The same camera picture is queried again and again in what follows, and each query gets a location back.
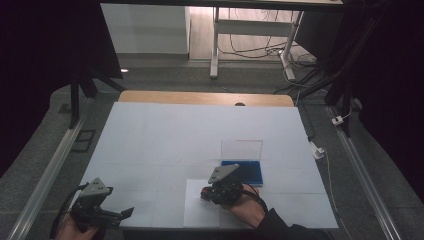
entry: white wall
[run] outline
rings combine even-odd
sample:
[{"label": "white wall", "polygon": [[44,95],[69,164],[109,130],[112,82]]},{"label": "white wall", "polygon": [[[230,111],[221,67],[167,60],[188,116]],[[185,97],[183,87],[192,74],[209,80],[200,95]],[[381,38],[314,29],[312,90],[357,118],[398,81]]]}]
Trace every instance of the white wall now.
[{"label": "white wall", "polygon": [[127,4],[101,6],[117,53],[189,52],[188,7]]}]

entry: white tabletop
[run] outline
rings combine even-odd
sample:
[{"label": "white tabletop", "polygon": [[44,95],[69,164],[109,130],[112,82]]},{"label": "white tabletop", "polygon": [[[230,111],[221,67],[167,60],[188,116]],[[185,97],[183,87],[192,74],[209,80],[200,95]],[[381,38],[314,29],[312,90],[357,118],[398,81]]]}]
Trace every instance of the white tabletop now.
[{"label": "white tabletop", "polygon": [[[199,205],[186,199],[187,185],[203,184],[220,165],[222,140],[263,141],[260,194],[288,225],[338,227],[294,107],[117,102],[82,183],[100,177],[114,187],[105,210],[135,207],[121,227],[243,228],[212,203],[200,203],[210,208],[202,216],[186,207]],[[197,226],[188,219],[193,214]]]}]

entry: hand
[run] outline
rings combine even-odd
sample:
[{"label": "hand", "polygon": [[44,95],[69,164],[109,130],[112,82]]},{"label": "hand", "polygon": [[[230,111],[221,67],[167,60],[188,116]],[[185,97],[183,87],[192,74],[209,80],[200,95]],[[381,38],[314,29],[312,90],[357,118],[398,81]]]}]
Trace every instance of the hand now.
[{"label": "hand", "polygon": [[[257,188],[255,188],[255,192],[249,185],[246,184],[243,184],[243,189],[252,192],[253,194],[259,194],[259,190]],[[244,194],[234,205],[223,205],[222,208],[230,211],[240,221],[246,223],[252,228],[257,228],[259,223],[265,217],[265,212],[262,206],[252,197]]]},{"label": "hand", "polygon": [[68,214],[65,216],[65,220],[59,228],[55,240],[91,240],[97,230],[99,229],[89,227],[85,233],[80,232],[77,224]]}]

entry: white cable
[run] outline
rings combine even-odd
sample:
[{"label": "white cable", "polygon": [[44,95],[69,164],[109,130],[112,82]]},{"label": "white cable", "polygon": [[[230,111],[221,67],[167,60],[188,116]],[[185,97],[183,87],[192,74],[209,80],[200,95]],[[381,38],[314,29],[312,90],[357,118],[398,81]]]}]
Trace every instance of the white cable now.
[{"label": "white cable", "polygon": [[297,107],[297,102],[299,101],[299,95],[300,95],[300,91],[297,93],[296,104],[294,105],[295,107]]},{"label": "white cable", "polygon": [[349,117],[351,113],[352,113],[352,107],[350,107],[349,113],[346,116],[342,117],[342,119]]},{"label": "white cable", "polygon": [[334,200],[333,187],[332,187],[332,183],[331,183],[331,173],[330,173],[330,159],[328,158],[327,149],[325,149],[325,148],[323,148],[323,149],[324,149],[324,152],[325,152],[325,156],[327,158],[328,181],[329,181],[329,184],[330,184],[330,195],[331,195],[331,200],[333,201],[334,210],[336,211],[337,216],[339,217],[339,220],[342,223],[343,228],[346,231],[347,235],[349,236],[349,238],[351,240],[353,240],[352,236],[350,236],[350,233],[349,233],[349,231],[346,228],[346,225],[343,222],[343,219],[340,217],[339,210],[337,209],[337,206],[336,206],[336,201]]}]

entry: wooden edge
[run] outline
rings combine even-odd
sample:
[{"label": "wooden edge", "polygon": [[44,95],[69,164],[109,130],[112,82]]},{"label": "wooden edge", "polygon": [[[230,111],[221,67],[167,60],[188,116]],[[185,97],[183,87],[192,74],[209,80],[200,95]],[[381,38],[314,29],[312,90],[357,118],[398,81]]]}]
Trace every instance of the wooden edge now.
[{"label": "wooden edge", "polygon": [[118,102],[144,102],[166,104],[242,105],[264,107],[293,107],[288,95],[162,92],[127,90],[121,93]]}]

